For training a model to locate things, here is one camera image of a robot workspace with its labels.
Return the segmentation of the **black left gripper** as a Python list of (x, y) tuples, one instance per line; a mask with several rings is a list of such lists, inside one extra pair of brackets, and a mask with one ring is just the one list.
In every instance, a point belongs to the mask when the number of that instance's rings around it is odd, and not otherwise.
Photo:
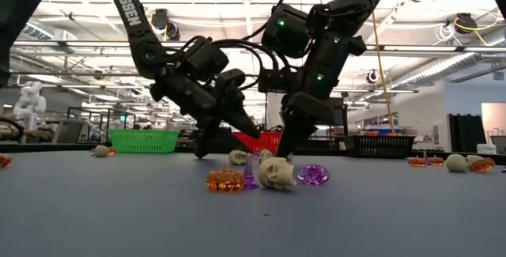
[[(260, 131), (244, 110), (244, 94), (229, 79), (218, 74), (214, 87), (206, 87), (182, 74), (158, 76), (149, 87), (155, 101), (167, 97), (177, 104), (182, 115), (189, 115), (197, 122), (198, 129), (213, 129), (222, 121), (252, 138), (260, 138)], [(203, 158), (210, 153), (229, 154), (233, 150), (248, 152), (230, 127), (219, 127), (213, 132), (198, 130), (194, 154)]]

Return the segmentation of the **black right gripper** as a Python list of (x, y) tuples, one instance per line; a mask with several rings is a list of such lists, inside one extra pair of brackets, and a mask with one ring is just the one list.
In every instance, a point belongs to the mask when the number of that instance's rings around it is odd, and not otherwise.
[(297, 75), (295, 93), (282, 112), (284, 128), (276, 151), (277, 157), (287, 157), (305, 143), (317, 130), (317, 124), (332, 124), (331, 106), (310, 95), (330, 95), (338, 85), (338, 77), (350, 55), (366, 51), (362, 36), (346, 37), (324, 31), (315, 38), (304, 65)]

